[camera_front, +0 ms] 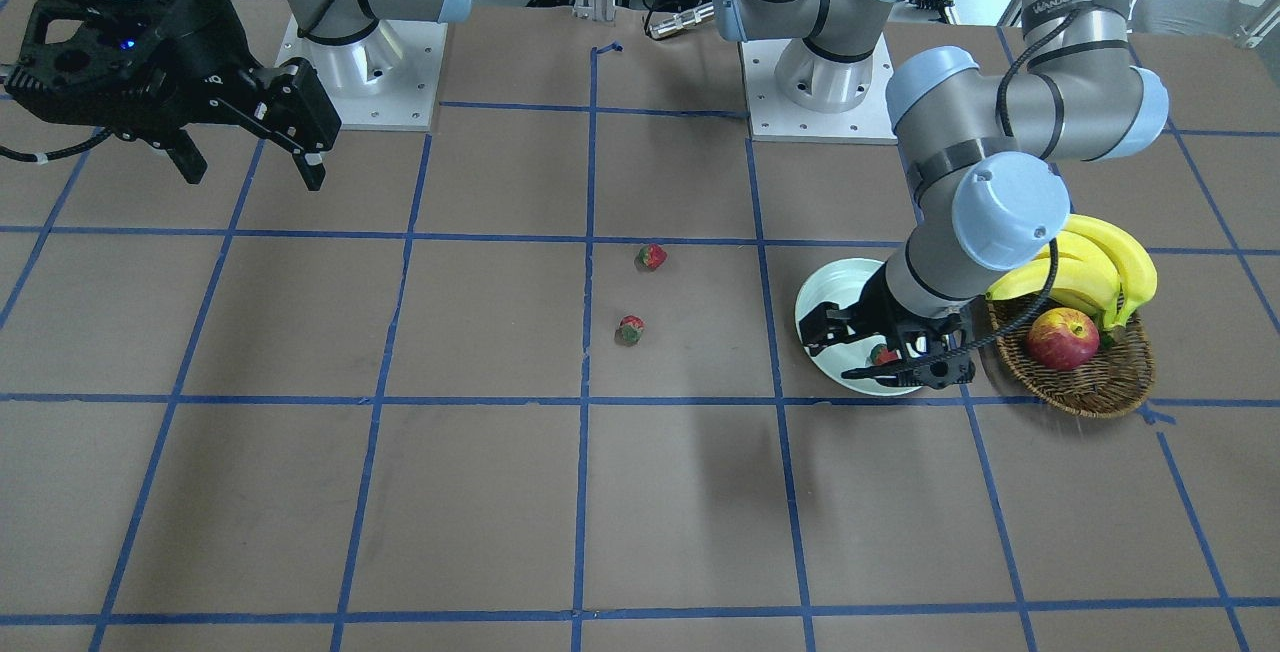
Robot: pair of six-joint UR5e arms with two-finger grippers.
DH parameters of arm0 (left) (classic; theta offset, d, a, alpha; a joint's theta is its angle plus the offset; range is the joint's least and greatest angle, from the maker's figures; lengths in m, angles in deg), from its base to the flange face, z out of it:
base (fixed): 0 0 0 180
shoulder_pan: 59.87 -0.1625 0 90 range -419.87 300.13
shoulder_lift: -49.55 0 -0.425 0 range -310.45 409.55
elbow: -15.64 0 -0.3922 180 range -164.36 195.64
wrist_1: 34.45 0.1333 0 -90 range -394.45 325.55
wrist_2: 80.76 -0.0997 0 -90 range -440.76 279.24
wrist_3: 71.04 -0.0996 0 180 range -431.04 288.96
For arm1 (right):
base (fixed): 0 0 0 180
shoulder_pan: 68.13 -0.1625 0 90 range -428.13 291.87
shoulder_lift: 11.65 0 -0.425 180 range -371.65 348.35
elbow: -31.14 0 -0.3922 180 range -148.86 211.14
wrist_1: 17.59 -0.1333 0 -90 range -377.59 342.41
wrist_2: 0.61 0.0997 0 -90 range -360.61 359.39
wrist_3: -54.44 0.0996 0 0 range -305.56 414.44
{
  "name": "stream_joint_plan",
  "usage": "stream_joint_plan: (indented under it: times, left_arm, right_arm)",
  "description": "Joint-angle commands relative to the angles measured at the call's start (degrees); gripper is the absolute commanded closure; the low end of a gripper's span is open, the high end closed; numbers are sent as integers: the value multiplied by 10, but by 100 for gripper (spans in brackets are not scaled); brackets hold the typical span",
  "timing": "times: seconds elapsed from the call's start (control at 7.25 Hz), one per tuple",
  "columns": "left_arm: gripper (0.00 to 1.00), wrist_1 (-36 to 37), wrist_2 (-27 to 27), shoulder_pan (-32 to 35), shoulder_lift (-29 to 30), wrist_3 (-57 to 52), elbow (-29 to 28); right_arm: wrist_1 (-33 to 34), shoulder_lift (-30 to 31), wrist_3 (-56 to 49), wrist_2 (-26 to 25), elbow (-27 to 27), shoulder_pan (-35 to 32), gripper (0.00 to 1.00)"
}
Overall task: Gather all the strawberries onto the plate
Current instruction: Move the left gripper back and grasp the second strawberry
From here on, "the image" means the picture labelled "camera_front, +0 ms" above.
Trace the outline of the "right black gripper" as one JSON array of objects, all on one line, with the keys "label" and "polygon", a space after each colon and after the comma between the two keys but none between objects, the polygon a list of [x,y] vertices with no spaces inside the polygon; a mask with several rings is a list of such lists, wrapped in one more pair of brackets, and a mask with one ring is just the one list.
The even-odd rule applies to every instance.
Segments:
[{"label": "right black gripper", "polygon": [[307,191],[340,117],[314,67],[260,64],[230,0],[37,0],[6,92],[37,118],[148,138],[188,184],[209,163],[191,123],[241,126],[294,154]]}]

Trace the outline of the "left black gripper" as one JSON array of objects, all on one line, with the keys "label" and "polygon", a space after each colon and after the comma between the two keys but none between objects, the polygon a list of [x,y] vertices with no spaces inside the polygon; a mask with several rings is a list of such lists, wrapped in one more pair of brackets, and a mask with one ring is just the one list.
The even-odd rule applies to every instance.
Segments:
[{"label": "left black gripper", "polygon": [[977,375],[970,313],[960,309],[942,318],[920,318],[891,297],[881,268],[855,304],[818,304],[797,320],[797,334],[808,354],[877,334],[900,352],[896,363],[842,371],[842,380],[869,380],[890,388],[945,388],[970,383]]}]

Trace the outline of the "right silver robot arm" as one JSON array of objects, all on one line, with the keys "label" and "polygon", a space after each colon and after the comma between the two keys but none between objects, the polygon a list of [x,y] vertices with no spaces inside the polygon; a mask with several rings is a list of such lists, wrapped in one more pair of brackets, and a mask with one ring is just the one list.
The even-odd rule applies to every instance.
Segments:
[{"label": "right silver robot arm", "polygon": [[287,0],[301,56],[250,50],[230,0],[37,0],[3,86],[40,120],[87,126],[84,142],[17,163],[72,158],[114,136],[169,156],[197,184],[207,164],[191,124],[237,126],[289,154],[307,190],[340,129],[338,99],[380,94],[408,72],[393,22],[458,23],[472,0]]}]

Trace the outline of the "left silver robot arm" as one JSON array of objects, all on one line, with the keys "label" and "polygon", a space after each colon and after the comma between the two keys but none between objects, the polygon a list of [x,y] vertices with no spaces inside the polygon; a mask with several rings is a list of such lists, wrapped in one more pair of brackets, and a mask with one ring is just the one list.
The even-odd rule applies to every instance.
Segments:
[{"label": "left silver robot arm", "polygon": [[[783,40],[783,95],[817,113],[861,104],[873,54],[899,0],[712,0],[719,35]],[[1148,147],[1169,92],[1134,67],[1132,0],[1021,0],[1025,47],[1002,76],[965,50],[928,49],[896,65],[886,111],[922,220],[850,302],[803,295],[797,338],[842,380],[884,388],[968,383],[980,346],[968,305],[1033,260],[1065,227],[1053,161],[1126,158]]]}]

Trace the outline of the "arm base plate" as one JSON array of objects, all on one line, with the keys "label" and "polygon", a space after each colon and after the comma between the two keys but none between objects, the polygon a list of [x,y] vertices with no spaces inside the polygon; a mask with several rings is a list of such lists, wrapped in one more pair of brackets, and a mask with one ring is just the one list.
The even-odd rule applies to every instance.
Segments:
[{"label": "arm base plate", "polygon": [[801,40],[748,41],[739,51],[754,140],[897,143],[886,102],[893,64],[884,36],[855,63],[817,56]]},{"label": "arm base plate", "polygon": [[298,37],[291,18],[276,60],[312,63],[344,131],[429,132],[449,31],[435,22],[381,20],[364,40],[326,46]]}]

